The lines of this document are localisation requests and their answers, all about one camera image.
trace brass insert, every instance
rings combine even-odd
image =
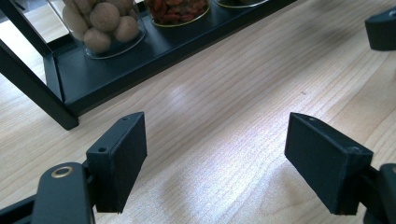
[[[73,167],[71,166],[64,166],[54,170],[50,175],[54,178],[62,178],[67,175],[70,175],[73,172]]]

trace wooden table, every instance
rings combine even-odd
[[[117,119],[144,111],[148,157],[124,212],[95,214],[97,223],[361,223],[363,206],[355,217],[327,211],[285,158],[286,131],[290,112],[304,113],[370,148],[375,168],[396,162],[396,52],[371,50],[364,29],[393,5],[298,1],[98,106],[69,132],[0,76],[0,207],[35,194],[47,169],[83,162]],[[63,34],[41,10],[28,16],[43,36]],[[45,79],[40,55],[9,22],[0,36]]]

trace round brown nut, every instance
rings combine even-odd
[[[95,53],[103,53],[110,48],[111,38],[95,28],[89,29],[84,35],[84,43]]]
[[[134,6],[134,0],[106,0],[106,2],[114,5],[122,17],[126,16]]]
[[[90,20],[90,13],[82,14],[82,17],[84,17],[85,22],[87,22],[88,26],[91,28],[92,27],[92,23],[91,23],[91,20]]]
[[[79,41],[84,41],[84,35],[85,34],[81,34],[81,33],[77,33],[77,32],[70,32],[70,35],[72,35],[75,39],[79,40]]]
[[[120,25],[114,31],[114,37],[120,42],[133,40],[139,34],[137,21],[130,16],[121,17]]]
[[[119,26],[120,13],[109,3],[99,3],[93,8],[90,21],[96,29],[102,32],[112,32]]]
[[[65,5],[79,13],[90,12],[95,3],[96,0],[64,0]]]
[[[64,7],[62,10],[62,17],[64,19],[64,24],[73,33],[84,35],[89,29],[89,25],[85,21],[84,17],[74,11],[71,7]]]
[[[133,17],[136,21],[138,20],[137,14],[132,8],[131,11],[129,12],[129,16]]]

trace glass container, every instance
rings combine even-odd
[[[145,0],[155,25],[173,27],[188,24],[203,17],[209,10],[209,0]]]
[[[47,0],[79,47],[104,59],[133,48],[146,33],[134,0]]]

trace black plastic bracket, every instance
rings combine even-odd
[[[0,210],[0,223],[94,223],[94,205],[120,213],[146,157],[144,114],[123,117],[88,149],[83,164],[50,168],[37,195]]]
[[[285,156],[332,214],[356,215],[365,223],[395,223],[396,164],[371,167],[374,153],[325,122],[291,113]]]
[[[370,47],[376,50],[396,50],[396,7],[365,21]]]

